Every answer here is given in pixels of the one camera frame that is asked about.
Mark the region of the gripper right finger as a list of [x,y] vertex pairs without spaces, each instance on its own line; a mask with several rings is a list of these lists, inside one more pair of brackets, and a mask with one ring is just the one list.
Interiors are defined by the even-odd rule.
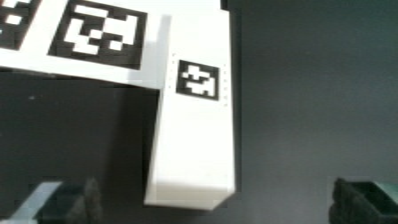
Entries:
[[398,224],[398,184],[335,182],[329,224]]

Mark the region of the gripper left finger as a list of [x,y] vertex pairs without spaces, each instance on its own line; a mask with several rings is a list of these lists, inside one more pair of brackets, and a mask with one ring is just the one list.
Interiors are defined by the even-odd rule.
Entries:
[[43,182],[4,224],[104,224],[102,190],[89,178],[80,184]]

